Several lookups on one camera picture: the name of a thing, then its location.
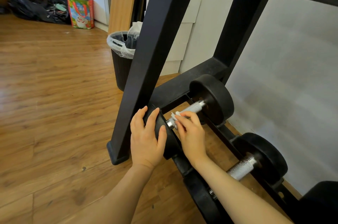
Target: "black trash can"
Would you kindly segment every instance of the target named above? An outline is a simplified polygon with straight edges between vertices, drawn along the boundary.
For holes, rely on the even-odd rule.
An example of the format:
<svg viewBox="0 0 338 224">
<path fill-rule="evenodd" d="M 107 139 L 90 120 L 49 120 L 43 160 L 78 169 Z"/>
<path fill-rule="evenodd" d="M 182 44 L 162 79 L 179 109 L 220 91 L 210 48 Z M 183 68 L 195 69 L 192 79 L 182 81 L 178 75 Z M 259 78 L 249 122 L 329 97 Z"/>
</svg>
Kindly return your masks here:
<svg viewBox="0 0 338 224">
<path fill-rule="evenodd" d="M 114 63 L 117 87 L 124 92 L 127 78 L 132 65 L 132 59 L 120 57 L 112 50 L 112 61 Z"/>
<path fill-rule="evenodd" d="M 124 91 L 126 86 L 139 38 L 139 30 L 134 32 L 132 28 L 129 31 L 114 32 L 107 38 L 107 44 L 112 51 L 116 84 L 121 91 Z"/>
</svg>

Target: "wooden floor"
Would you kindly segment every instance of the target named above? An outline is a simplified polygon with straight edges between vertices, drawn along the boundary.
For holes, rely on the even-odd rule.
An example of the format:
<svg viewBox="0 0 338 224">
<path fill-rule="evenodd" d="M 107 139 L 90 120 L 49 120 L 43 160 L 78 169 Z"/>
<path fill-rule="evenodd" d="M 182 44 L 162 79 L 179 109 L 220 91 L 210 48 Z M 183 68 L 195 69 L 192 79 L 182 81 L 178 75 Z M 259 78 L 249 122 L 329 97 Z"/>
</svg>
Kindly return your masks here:
<svg viewBox="0 0 338 224">
<path fill-rule="evenodd" d="M 0 23 L 0 223 L 72 223 L 131 166 L 113 166 L 106 150 L 122 98 L 107 34 Z M 237 159 L 205 130 L 209 156 L 228 169 Z M 250 175 L 242 183 L 276 205 Z M 204 223 L 172 160 L 155 169 L 133 222 Z"/>
</svg>

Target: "dumbbell rack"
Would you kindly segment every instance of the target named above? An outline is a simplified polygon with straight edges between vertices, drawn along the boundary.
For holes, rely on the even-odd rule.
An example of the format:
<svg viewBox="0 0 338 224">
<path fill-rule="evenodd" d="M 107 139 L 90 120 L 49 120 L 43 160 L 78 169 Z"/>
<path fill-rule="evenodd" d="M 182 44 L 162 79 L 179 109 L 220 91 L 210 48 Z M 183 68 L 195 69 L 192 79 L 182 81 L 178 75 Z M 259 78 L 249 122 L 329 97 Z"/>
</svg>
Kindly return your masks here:
<svg viewBox="0 0 338 224">
<path fill-rule="evenodd" d="M 233 0 L 213 57 L 155 88 L 180 23 L 190 0 L 149 0 L 135 56 L 132 62 L 111 141 L 107 148 L 114 165 L 129 158 L 130 121 L 145 105 L 159 107 L 166 113 L 183 102 L 192 104 L 189 84 L 203 74 L 210 74 L 226 84 L 268 0 Z M 338 0 L 314 0 L 338 5 Z M 216 127 L 208 118 L 206 123 L 237 158 L 243 155 L 233 146 L 234 134 L 224 125 Z M 192 196 L 205 181 L 192 168 L 183 152 L 173 157 Z M 284 187 L 283 180 L 268 184 L 255 171 L 252 175 L 277 202 L 285 213 L 298 221 L 298 200 Z M 219 213 L 232 223 L 218 204 Z"/>
</svg>

